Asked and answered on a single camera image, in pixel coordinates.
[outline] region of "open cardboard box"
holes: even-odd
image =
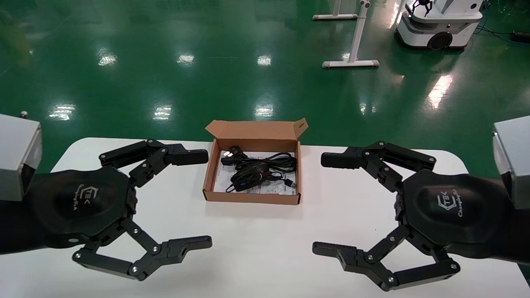
[[[298,138],[308,128],[305,118],[296,121],[212,121],[206,130],[214,137],[202,192],[207,201],[298,205],[302,163]],[[214,192],[221,151],[239,146],[246,152],[294,152],[297,158],[296,195]]]

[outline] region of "white table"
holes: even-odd
[[[53,171],[97,169],[100,153],[136,141],[82,139],[70,146]],[[211,146],[206,142],[180,143],[188,149]],[[322,152],[343,149],[302,146],[304,174],[299,206],[206,202],[201,192],[206,165],[169,166],[138,189],[135,222],[159,243],[171,238],[211,235],[212,248],[190,251],[183,263],[161,267],[144,282],[79,266],[70,259],[79,247],[0,256],[0,296],[529,297],[530,289],[517,265],[499,260],[452,256],[462,266],[456,276],[385,293],[366,276],[342,271],[338,260],[314,255],[314,241],[367,250],[397,226],[395,195],[365,171],[320,166]],[[467,172],[462,161],[451,153],[422,152],[438,160],[435,172]],[[405,177],[412,173],[395,168]],[[133,261],[144,250],[124,234],[98,252]],[[392,271],[432,262],[432,258],[407,242],[384,260]]]

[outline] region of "white paper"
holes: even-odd
[[[224,157],[226,151],[221,151],[219,156],[219,165],[217,165],[217,175],[215,177],[214,192],[225,192],[226,189],[232,185],[230,178],[235,174],[235,166],[223,165],[221,158]],[[265,159],[279,152],[245,152],[245,154],[252,159]],[[284,176],[282,179],[290,179],[296,181],[295,173],[282,173]],[[278,181],[265,181],[260,185],[256,185],[253,188],[240,191],[241,194],[280,194],[280,195],[295,195],[296,188],[285,185],[282,180]]]

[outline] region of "white pole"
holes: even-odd
[[[363,36],[364,23],[366,21],[366,11],[370,7],[370,0],[360,0],[361,13],[358,16],[357,26],[355,26],[354,41],[351,45],[351,52],[348,61],[324,61],[323,68],[329,67],[358,67],[358,66],[379,66],[377,60],[357,60],[357,52]]]
[[[359,44],[361,43],[361,37],[363,36],[364,23],[366,21],[366,11],[370,7],[370,1],[361,0],[361,13],[357,17],[357,25],[355,26],[354,41],[351,45],[351,53],[348,58],[348,63],[353,63],[357,60],[357,52],[359,51]]]
[[[335,5],[333,7],[333,16],[339,15],[340,10],[340,0],[335,0]]]
[[[313,21],[318,20],[355,20],[357,15],[355,13],[339,14],[340,1],[335,0],[333,4],[333,14],[316,14],[313,15]]]

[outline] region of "box flap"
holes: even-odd
[[[220,121],[214,120],[206,130],[224,139],[292,139],[307,129],[305,118],[296,121]]]

